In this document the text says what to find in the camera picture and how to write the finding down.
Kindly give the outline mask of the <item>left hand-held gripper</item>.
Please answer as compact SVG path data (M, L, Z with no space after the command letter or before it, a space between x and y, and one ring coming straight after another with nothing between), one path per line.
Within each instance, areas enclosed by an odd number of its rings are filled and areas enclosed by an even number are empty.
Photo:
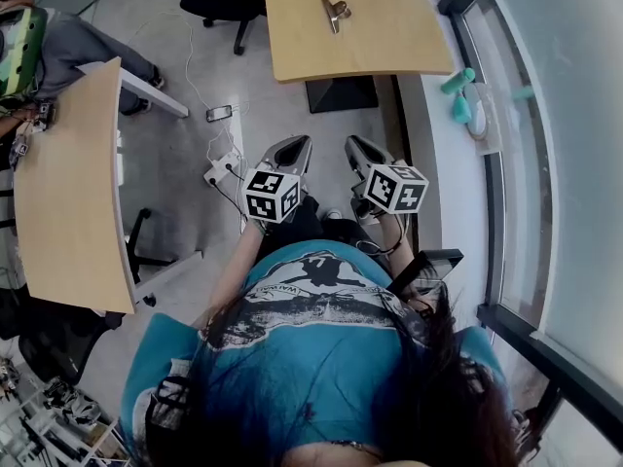
M265 153L267 164L246 172L242 184L246 217L266 224L290 220L307 194L301 173L309 169L311 155L312 140L308 135L290 136L271 146Z

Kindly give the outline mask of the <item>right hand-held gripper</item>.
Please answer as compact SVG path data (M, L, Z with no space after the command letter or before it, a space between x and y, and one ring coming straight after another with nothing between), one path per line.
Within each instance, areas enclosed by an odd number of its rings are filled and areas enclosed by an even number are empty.
M345 143L348 163L361 180L354 185L350 201L361 225L378 222L382 211L390 215L417 214L428 188L428 180L414 167L392 163L392 154L375 142L357 135Z

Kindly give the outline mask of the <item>silver binder clip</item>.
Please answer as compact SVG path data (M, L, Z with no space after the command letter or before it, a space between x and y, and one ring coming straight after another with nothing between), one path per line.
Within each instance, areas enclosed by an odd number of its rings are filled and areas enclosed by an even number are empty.
M321 0L323 9L328 17L330 27L334 34L340 32L340 21L350 18L351 10L344 0L332 3L330 0Z

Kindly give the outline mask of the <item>person's right forearm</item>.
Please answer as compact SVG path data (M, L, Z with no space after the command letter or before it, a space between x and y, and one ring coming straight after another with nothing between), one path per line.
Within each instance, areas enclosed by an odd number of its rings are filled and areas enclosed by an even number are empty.
M382 214L379 216L386 257L392 265L400 268L415 259L413 247L408 238L411 218L409 214Z

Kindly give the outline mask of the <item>person's left forearm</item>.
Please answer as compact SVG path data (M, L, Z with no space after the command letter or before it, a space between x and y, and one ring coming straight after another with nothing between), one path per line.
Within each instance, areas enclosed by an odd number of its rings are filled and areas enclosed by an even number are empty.
M249 220L230 261L221 272L212 290L206 312L208 317L213 316L238 296L246 276L257 259L263 238L262 229L253 220Z

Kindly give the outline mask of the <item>person's black trousers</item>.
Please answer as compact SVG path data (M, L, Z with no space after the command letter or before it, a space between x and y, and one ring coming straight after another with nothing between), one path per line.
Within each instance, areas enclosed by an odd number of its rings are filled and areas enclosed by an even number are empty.
M346 218L320 218L318 202L305 196L290 221L267 226L257 260L260 261L276 250L309 240L332 240L355 247L365 253L377 253L379 248L372 238L356 222Z

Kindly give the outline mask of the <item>white power strip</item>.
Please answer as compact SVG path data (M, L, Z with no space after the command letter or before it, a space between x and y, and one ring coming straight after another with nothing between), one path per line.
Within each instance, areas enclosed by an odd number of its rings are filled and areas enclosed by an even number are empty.
M211 163L211 168L203 175L203 179L210 186L218 185L224 178L233 175L240 162L240 155L230 151Z

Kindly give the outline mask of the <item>teal cylinder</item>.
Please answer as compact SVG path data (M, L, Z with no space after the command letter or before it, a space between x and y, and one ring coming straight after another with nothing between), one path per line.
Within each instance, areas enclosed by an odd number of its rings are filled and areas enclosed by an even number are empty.
M444 94L454 94L460 92L466 85L472 83L476 78L476 72L471 67L466 67L458 71L451 78L446 80L441 86L440 90Z

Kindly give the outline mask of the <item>black flat device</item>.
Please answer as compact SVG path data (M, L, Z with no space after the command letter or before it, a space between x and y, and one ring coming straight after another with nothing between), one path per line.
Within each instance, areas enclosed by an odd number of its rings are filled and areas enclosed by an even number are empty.
M409 294L427 296L438 290L463 260L459 249L422 250L386 288L406 301Z

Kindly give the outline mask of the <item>black framed window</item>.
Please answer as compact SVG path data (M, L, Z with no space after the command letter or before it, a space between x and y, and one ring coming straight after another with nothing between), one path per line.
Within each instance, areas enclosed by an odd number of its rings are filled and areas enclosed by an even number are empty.
M444 209L482 231L463 287L529 418L526 467L623 467L623 0L433 0L485 89Z

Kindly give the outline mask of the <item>person's teal printed shirt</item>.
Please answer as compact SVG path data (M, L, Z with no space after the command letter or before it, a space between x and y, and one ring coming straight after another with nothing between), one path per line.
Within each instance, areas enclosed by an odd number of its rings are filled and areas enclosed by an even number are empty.
M506 393L461 349L445 284L404 301L360 251L256 259L189 326L151 319L121 426L136 467L518 467Z

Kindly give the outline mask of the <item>wooden table with white legs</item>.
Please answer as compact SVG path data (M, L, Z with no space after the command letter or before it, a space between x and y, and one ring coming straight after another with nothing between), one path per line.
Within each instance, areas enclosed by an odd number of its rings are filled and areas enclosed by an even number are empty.
M196 266L202 253L134 282L117 173L119 95L115 58L94 67L57 100L55 123L28 132L14 173L18 249L31 296L93 311L134 305Z

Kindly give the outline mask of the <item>green helmet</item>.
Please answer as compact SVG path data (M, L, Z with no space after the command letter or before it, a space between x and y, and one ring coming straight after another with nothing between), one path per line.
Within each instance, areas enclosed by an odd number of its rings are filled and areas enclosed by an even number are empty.
M44 9L16 6L0 12L0 97L28 92L48 23Z

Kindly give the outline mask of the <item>cluttered white shelf rack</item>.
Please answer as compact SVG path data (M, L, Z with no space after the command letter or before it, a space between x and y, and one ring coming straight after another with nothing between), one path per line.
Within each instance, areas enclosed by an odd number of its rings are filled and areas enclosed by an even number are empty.
M0 467L132 467L118 420L81 390L0 356Z

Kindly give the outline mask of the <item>black table pedestal base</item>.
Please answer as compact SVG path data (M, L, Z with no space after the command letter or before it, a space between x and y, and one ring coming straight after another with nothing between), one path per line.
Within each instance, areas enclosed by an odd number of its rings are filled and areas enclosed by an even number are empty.
M379 107L372 76L305 81L305 86L312 114Z

